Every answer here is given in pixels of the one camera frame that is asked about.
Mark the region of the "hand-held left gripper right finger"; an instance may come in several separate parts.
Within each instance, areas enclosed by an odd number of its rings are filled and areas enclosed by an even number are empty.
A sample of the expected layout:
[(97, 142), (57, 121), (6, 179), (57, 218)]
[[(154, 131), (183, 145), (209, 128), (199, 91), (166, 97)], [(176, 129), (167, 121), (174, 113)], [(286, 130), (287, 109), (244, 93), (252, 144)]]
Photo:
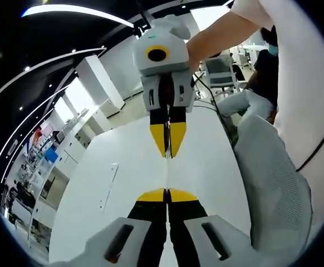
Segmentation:
[(198, 198), (168, 189), (170, 238), (179, 266), (261, 266), (250, 238), (218, 215), (208, 215)]

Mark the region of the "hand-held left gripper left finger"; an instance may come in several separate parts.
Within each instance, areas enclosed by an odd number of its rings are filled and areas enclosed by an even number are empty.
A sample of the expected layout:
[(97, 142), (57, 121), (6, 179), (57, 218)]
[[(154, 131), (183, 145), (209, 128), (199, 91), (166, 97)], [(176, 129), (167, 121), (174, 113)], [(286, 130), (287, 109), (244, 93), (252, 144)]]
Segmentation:
[(166, 190), (140, 195), (127, 217), (119, 217), (88, 239), (84, 251), (53, 266), (155, 266), (166, 241)]

